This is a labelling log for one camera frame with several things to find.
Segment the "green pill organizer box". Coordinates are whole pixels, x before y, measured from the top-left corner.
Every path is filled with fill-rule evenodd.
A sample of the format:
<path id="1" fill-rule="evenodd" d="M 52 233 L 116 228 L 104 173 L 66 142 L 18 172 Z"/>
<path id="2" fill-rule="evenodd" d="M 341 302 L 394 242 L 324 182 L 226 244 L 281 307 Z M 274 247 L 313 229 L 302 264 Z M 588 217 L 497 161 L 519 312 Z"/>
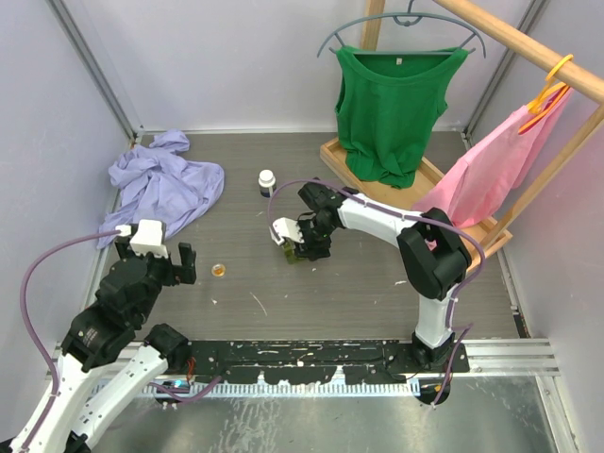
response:
<path id="1" fill-rule="evenodd" d="M 285 243 L 283 246 L 283 251 L 284 251 L 284 255 L 286 258 L 286 261 L 289 264 L 296 264 L 300 261 L 302 261 L 301 258 L 297 257 L 295 254 L 295 244 L 294 243 Z"/>

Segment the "orange bottle cap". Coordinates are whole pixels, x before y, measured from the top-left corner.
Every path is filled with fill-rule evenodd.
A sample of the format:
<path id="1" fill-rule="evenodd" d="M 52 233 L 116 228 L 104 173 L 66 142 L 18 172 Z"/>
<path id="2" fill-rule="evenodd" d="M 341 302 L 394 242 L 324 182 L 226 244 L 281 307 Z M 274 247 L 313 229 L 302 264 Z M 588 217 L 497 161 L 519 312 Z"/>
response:
<path id="1" fill-rule="evenodd" d="M 210 271 L 214 277 L 223 277 L 226 273 L 226 267 L 222 263 L 217 263 L 211 267 Z"/>

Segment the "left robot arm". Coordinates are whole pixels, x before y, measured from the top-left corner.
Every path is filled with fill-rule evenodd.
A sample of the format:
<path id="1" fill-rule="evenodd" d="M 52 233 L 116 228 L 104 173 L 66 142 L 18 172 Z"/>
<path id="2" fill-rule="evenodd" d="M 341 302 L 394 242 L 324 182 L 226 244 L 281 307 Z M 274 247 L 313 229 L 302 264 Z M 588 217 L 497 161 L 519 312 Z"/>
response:
<path id="1" fill-rule="evenodd" d="M 2 451 L 90 452 L 151 381 L 188 365 L 188 339 L 167 324 L 155 325 L 109 383 L 96 387 L 147 321 L 161 290 L 196 280 L 196 253 L 188 243 L 178 246 L 179 265 L 167 254 L 136 253 L 127 237 L 115 245 L 119 259 L 94 302 L 72 321 L 42 400 L 21 432 L 1 443 Z"/>

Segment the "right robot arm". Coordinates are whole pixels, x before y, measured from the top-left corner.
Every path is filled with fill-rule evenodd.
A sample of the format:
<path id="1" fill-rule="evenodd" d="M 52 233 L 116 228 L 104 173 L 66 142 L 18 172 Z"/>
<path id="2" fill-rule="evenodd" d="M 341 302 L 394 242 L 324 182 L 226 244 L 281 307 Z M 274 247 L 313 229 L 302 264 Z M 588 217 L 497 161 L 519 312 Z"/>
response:
<path id="1" fill-rule="evenodd" d="M 411 336 L 417 366 L 433 372 L 453 347 L 451 326 L 456 291 L 472 259 L 460 235 L 450 229 L 446 214 L 395 209 L 351 189 L 335 190 L 312 180 L 298 196 L 309 211 L 294 234 L 294 255 L 316 261 L 330 256 L 331 234 L 357 230 L 397 248 L 408 282 L 419 294 L 418 322 Z"/>

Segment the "white capped dark pill bottle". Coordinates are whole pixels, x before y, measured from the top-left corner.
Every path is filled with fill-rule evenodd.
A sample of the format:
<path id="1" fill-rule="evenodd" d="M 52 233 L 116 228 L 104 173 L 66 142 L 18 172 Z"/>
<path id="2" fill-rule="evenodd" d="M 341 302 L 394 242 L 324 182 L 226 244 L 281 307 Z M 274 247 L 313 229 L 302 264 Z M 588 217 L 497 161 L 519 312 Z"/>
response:
<path id="1" fill-rule="evenodd" d="M 260 171 L 258 182 L 260 194 L 263 197 L 271 198 L 277 189 L 277 181 L 274 173 L 268 169 Z"/>

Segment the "lavender crumpled shirt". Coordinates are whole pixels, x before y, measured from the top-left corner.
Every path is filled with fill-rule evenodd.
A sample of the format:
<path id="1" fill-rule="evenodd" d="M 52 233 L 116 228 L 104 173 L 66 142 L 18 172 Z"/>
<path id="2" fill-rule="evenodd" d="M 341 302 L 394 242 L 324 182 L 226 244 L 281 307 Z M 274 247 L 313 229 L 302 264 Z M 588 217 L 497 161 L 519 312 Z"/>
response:
<path id="1" fill-rule="evenodd" d="M 217 163 L 182 158 L 189 149 L 184 132 L 170 129 L 149 145 L 136 144 L 120 155 L 109 167 L 120 206 L 105 216 L 98 231 L 157 220 L 165 224 L 169 239 L 204 215 L 222 195 L 226 175 Z"/>

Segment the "wooden clothes rack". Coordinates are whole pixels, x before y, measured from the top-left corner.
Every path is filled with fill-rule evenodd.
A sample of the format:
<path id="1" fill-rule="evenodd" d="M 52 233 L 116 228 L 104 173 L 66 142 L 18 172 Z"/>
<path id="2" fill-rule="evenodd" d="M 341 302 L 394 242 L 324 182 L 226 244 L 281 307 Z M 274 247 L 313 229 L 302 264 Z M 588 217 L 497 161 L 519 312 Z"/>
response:
<path id="1" fill-rule="evenodd" d="M 510 224 L 603 126 L 603 79 L 575 62 L 564 59 L 562 55 L 535 41 L 526 33 L 500 20 L 471 1 L 440 1 L 438 5 L 501 43 L 509 51 L 553 74 L 561 82 L 598 103 L 598 108 L 577 130 L 558 155 L 525 189 L 502 219 L 497 221 L 489 217 L 481 222 L 479 226 L 468 229 L 470 236 L 473 239 L 480 240 L 480 244 L 485 248 L 486 255 L 490 257 L 511 239 L 512 235 L 507 230 Z M 359 180 L 345 165 L 345 156 L 346 152 L 337 139 L 321 146 L 321 160 L 344 185 L 356 188 L 378 202 L 399 209 L 409 209 L 444 176 L 428 159 L 423 159 L 419 165 L 419 175 L 415 178 L 413 185 L 407 189 L 395 189 L 376 181 Z"/>

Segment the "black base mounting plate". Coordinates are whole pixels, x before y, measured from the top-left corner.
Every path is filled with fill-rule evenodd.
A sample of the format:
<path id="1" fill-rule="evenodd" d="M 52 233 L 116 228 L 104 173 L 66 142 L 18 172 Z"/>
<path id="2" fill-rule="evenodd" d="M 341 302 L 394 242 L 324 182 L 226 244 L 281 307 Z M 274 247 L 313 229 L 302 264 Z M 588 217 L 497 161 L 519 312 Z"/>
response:
<path id="1" fill-rule="evenodd" d="M 189 341 L 166 374 L 193 371 L 197 382 L 220 377 L 224 383 L 269 385 L 327 384 L 344 375 L 344 383 L 403 383 L 407 375 L 470 371 L 464 346 L 448 347 L 432 364 L 420 364 L 413 345 L 398 340 L 332 341 Z"/>

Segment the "green tank top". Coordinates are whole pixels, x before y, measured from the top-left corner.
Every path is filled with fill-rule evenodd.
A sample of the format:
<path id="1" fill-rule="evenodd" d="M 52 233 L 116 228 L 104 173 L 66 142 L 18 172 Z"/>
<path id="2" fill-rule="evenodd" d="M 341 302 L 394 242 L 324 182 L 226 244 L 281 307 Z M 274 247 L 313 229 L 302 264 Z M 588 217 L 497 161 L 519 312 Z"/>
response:
<path id="1" fill-rule="evenodd" d="M 469 52 L 363 54 L 343 46 L 335 55 L 342 73 L 335 114 L 346 166 L 359 180 L 409 188 L 447 110 L 449 83 Z"/>

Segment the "pink shirt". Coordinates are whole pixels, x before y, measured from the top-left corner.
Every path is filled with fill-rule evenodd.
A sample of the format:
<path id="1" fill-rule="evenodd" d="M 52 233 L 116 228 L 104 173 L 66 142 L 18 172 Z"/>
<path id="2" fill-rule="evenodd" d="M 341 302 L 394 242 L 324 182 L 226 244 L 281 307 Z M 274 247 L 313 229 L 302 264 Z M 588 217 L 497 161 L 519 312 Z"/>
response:
<path id="1" fill-rule="evenodd" d="M 573 89 L 536 126 L 520 135 L 530 118 L 527 105 L 511 113 L 459 158 L 445 176 L 412 208 L 443 210 L 452 224 L 467 228 L 494 214 L 518 188 L 558 122 Z"/>

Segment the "grey clothes hanger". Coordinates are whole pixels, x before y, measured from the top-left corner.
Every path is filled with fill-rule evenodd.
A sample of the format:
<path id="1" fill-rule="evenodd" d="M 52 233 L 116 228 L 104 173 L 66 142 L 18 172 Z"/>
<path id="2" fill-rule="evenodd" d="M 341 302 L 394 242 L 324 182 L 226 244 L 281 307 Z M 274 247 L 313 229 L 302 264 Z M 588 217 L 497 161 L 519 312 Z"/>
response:
<path id="1" fill-rule="evenodd" d="M 336 53 L 350 45 L 353 30 L 361 33 L 361 41 L 356 44 L 360 55 L 448 56 L 463 49 L 487 57 L 485 40 L 474 26 L 448 13 L 422 11 L 412 1 L 401 11 L 386 12 L 370 6 L 364 16 L 333 29 L 319 45 L 316 56 L 326 51 Z"/>

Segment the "yellow clothes hanger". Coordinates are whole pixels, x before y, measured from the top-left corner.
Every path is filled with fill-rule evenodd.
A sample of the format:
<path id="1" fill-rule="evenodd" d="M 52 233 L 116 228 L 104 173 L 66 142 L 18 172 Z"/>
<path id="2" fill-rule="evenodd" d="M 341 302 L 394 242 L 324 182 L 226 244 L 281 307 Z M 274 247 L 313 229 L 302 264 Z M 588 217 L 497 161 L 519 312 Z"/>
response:
<path id="1" fill-rule="evenodd" d="M 558 104 L 570 90 L 570 86 L 560 82 L 556 76 L 563 65 L 574 58 L 573 54 L 563 57 L 545 77 L 545 85 L 539 94 L 527 104 L 530 118 L 518 129 L 520 135 L 536 126 Z"/>

